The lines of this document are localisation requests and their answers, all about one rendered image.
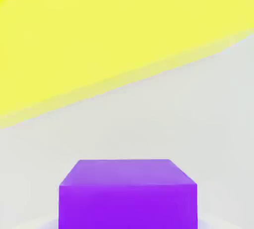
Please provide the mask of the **large yellow box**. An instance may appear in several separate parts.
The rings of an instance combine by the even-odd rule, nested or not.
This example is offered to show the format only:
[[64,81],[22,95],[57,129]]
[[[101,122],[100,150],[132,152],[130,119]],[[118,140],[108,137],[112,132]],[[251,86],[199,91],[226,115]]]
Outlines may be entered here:
[[0,129],[254,35],[254,0],[0,0]]

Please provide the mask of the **small purple cube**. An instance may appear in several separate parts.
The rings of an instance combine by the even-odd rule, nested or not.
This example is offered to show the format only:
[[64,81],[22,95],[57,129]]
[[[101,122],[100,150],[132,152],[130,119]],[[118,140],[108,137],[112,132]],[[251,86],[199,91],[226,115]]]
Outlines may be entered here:
[[59,185],[59,229],[198,229],[197,184],[168,159],[80,160]]

